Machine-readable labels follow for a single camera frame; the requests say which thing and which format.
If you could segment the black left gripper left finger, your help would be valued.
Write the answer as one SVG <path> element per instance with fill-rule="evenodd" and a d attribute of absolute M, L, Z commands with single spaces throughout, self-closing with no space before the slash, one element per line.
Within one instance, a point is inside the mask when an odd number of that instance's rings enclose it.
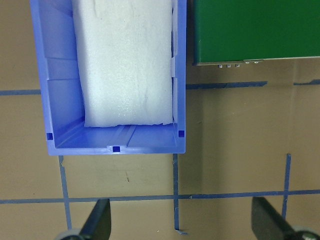
<path fill-rule="evenodd" d="M 99 199 L 79 232 L 82 240 L 108 240 L 112 230 L 111 205 L 108 198 Z"/>

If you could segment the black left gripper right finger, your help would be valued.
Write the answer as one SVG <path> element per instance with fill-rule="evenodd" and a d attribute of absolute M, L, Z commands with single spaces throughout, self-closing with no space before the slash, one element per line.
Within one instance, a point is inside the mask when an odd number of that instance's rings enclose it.
<path fill-rule="evenodd" d="M 308 229 L 294 229 L 265 197 L 253 197 L 251 229 L 258 240 L 318 240 L 320 235 Z"/>

